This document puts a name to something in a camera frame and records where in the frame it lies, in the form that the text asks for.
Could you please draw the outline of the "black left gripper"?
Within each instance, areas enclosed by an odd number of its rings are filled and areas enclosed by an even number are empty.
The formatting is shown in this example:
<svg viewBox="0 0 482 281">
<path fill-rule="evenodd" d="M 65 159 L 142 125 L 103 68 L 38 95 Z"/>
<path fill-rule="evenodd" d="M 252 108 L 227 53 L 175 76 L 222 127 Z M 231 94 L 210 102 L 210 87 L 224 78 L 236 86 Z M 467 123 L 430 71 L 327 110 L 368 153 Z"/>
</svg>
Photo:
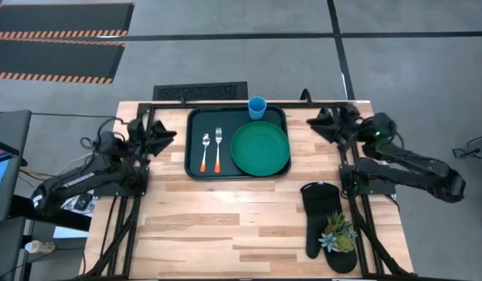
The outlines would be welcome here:
<svg viewBox="0 0 482 281">
<path fill-rule="evenodd" d="M 167 130 L 160 120 L 154 121 L 147 129 L 142 123 L 130 123 L 128 133 L 128 150 L 131 156 L 158 155 L 177 135 L 176 131 Z"/>
</svg>

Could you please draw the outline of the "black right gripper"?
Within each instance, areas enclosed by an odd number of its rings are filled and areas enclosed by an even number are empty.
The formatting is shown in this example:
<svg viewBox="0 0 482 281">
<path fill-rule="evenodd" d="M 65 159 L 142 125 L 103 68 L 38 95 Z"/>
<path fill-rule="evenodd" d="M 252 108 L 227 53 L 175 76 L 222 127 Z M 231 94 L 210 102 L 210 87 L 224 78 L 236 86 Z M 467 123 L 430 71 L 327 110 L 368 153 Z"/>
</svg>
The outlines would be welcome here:
<svg viewBox="0 0 482 281">
<path fill-rule="evenodd" d="M 360 127 L 359 119 L 359 110 L 354 105 L 343 104 L 336 107 L 335 115 L 332 108 L 321 108 L 317 119 L 307 119 L 306 122 L 329 143 L 353 145 Z"/>
</svg>

